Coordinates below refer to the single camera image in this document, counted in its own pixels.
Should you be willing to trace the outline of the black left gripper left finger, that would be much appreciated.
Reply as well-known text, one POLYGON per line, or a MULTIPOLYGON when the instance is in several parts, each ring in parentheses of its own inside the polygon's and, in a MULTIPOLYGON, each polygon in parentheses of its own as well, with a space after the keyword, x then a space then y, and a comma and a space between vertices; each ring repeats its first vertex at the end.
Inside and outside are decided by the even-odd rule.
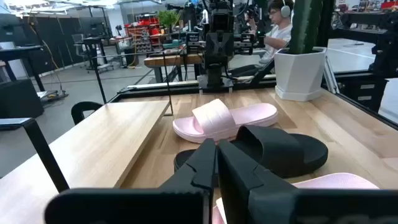
POLYGON ((159 189, 162 223, 211 223, 216 145, 206 139, 159 189))

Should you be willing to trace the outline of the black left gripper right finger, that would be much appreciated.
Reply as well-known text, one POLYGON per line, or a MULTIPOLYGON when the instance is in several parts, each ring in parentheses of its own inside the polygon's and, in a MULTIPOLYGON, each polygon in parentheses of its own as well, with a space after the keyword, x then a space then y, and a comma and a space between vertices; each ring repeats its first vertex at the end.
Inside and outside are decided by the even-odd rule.
POLYGON ((297 188, 232 143, 218 144, 218 178, 228 223, 295 223, 297 188))

